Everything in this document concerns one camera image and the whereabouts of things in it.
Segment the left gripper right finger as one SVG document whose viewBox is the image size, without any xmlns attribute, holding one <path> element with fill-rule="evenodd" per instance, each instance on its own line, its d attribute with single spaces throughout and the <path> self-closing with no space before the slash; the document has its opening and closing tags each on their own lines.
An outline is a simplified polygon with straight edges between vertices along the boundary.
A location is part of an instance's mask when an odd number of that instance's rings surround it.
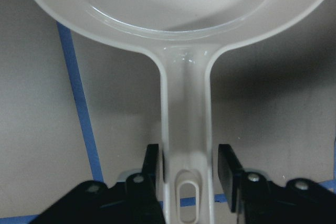
<svg viewBox="0 0 336 224">
<path fill-rule="evenodd" d="M 231 213 L 237 215 L 237 223 L 245 223 L 239 198 L 243 166 L 229 144 L 218 146 L 218 178 Z"/>
</svg>

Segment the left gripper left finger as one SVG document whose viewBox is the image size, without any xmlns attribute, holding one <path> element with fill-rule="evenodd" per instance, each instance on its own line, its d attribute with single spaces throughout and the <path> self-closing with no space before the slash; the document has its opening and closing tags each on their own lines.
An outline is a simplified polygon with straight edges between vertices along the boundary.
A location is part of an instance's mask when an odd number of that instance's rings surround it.
<svg viewBox="0 0 336 224">
<path fill-rule="evenodd" d="M 143 203 L 144 223 L 164 223 L 162 207 L 156 197 L 156 174 L 158 167 L 159 145 L 149 144 L 142 166 L 142 173 L 146 176 L 145 200 Z"/>
</svg>

